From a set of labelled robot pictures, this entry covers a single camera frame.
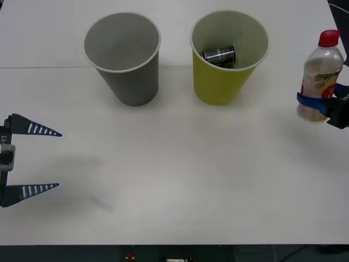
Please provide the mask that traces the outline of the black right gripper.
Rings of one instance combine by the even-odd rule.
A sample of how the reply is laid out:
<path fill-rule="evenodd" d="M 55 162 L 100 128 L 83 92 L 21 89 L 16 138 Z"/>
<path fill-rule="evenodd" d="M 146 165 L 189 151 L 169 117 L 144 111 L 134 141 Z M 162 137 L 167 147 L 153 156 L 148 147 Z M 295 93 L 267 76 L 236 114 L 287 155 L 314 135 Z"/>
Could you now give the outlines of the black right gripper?
<path fill-rule="evenodd" d="M 334 95 L 336 98 L 310 98 L 297 93 L 297 100 L 303 106 L 316 109 L 323 115 L 328 115 L 327 124 L 336 128 L 348 128 L 349 87 L 335 84 Z"/>

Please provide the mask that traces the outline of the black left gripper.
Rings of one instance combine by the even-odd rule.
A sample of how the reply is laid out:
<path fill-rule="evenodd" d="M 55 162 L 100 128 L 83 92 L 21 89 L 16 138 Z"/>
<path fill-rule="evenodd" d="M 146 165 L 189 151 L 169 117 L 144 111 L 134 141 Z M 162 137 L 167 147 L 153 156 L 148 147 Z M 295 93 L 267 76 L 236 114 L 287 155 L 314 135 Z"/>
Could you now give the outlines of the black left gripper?
<path fill-rule="evenodd" d="M 62 137 L 61 133 L 19 114 L 8 116 L 1 126 L 1 191 L 4 191 L 1 207 L 15 205 L 59 186 L 59 183 L 6 186 L 8 171 L 13 168 L 12 134 Z"/>

